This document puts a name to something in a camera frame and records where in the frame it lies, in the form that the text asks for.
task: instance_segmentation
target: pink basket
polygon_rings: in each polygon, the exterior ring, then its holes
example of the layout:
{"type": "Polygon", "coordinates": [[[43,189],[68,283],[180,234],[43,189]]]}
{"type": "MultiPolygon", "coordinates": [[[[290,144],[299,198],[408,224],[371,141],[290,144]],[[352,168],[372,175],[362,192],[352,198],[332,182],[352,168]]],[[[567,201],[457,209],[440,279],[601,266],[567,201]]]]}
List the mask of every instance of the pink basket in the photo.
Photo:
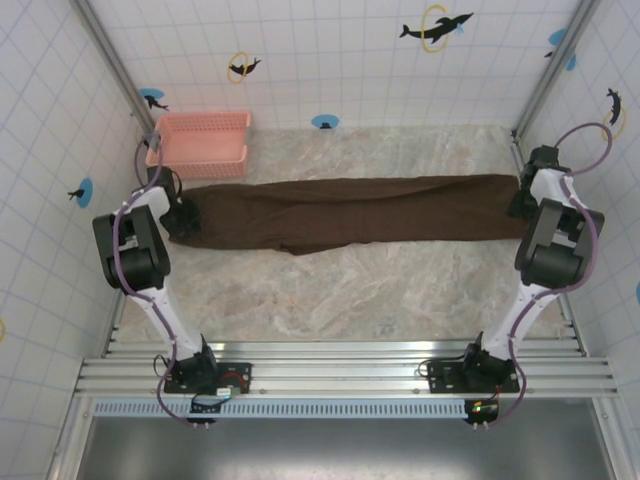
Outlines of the pink basket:
{"type": "MultiPolygon", "coordinates": [[[[241,177],[247,174],[249,112],[171,113],[156,124],[162,163],[183,179],[241,177]]],[[[149,166],[158,154],[147,153],[149,166]]]]}

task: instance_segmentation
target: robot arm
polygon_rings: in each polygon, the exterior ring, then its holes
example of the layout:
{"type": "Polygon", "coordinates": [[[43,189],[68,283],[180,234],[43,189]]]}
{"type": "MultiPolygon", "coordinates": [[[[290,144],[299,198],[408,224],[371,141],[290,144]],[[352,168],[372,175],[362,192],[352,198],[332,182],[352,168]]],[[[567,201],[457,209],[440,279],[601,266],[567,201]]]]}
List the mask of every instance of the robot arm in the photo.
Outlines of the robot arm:
{"type": "Polygon", "coordinates": [[[542,146],[531,153],[509,208],[509,215],[528,221],[515,259],[518,285],[501,315],[467,347],[461,361],[428,362],[426,376],[432,393],[519,391],[512,358],[522,339],[559,291],[583,278],[591,262],[589,230],[570,199],[587,210],[598,235],[604,224],[602,213],[580,202],[573,179],[562,180],[567,172],[558,163],[557,148],[542,146]],[[561,181],[566,182],[566,189],[561,181]]]}
{"type": "MultiPolygon", "coordinates": [[[[575,285],[591,262],[591,242],[585,219],[569,203],[569,198],[585,209],[587,207],[573,188],[573,178],[566,179],[568,195],[560,187],[567,171],[558,164],[558,149],[546,146],[537,148],[525,166],[520,192],[511,205],[512,215],[523,216],[529,221],[515,260],[520,282],[505,310],[482,338],[482,349],[502,360],[510,358],[508,343],[511,327],[523,308],[534,298],[540,297],[520,321],[513,338],[516,352],[538,315],[558,297],[557,293],[542,294],[575,285]],[[534,202],[535,210],[526,206],[533,206],[534,202]]],[[[604,215],[587,211],[599,235],[604,215]]]]}
{"type": "MultiPolygon", "coordinates": [[[[153,176],[155,169],[149,172],[153,176]]],[[[171,264],[160,236],[159,225],[194,226],[187,206],[179,198],[173,183],[173,172],[161,167],[156,186],[144,191],[124,212],[118,235],[120,263],[124,278],[140,297],[130,298],[145,311],[172,355],[176,346],[175,363],[165,383],[167,393],[213,393],[221,386],[237,386],[238,393],[246,393],[249,386],[250,364],[218,364],[204,337],[185,321],[169,283],[171,264]],[[174,339],[163,323],[167,323],[174,339]],[[225,375],[233,372],[230,381],[221,384],[225,375]]],[[[127,294],[116,273],[113,231],[116,214],[93,220],[93,229],[105,277],[114,288],[127,294]]]]}

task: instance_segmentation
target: marble floor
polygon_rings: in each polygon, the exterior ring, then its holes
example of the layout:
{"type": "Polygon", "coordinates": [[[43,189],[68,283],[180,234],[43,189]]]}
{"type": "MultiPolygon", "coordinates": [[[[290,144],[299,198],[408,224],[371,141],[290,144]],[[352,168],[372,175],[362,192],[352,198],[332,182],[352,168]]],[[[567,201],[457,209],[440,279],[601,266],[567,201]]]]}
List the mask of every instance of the marble floor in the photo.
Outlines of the marble floor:
{"type": "MultiPolygon", "coordinates": [[[[257,131],[242,182],[474,173],[516,174],[505,129],[257,131]]],[[[518,279],[512,240],[351,245],[303,257],[167,247],[171,284],[209,341],[472,338],[518,279]]],[[[554,337],[561,326],[553,303],[529,336],[554,337]]],[[[119,339],[160,337],[127,301],[119,339]]]]}

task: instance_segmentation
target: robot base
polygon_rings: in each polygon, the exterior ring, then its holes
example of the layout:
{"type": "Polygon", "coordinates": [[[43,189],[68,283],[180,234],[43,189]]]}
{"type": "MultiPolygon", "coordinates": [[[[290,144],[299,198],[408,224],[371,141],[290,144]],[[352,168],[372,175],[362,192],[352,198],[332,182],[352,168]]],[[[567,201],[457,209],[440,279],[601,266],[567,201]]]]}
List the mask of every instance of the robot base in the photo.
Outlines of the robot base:
{"type": "Polygon", "coordinates": [[[215,395],[218,388],[231,388],[233,394],[249,393],[251,387],[251,364],[236,362],[216,363],[217,378],[210,385],[190,388],[169,377],[164,384],[165,393],[215,395]]]}
{"type": "Polygon", "coordinates": [[[500,393],[520,391],[515,369],[513,375],[509,375],[506,380],[493,384],[469,375],[465,372],[463,362],[460,361],[434,360],[427,364],[427,374],[431,393],[488,393],[491,395],[496,393],[497,388],[500,388],[500,393]]]}

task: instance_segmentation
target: brown trousers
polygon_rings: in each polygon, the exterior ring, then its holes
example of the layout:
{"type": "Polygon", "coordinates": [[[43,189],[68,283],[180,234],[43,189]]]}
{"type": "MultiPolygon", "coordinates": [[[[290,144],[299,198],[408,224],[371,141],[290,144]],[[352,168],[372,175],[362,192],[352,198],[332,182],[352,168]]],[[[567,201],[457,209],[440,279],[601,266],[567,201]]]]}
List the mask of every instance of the brown trousers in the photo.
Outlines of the brown trousers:
{"type": "Polygon", "coordinates": [[[507,175],[213,185],[184,192],[201,229],[171,241],[305,255],[350,243],[522,238],[526,224],[506,213],[517,190],[507,175]]]}

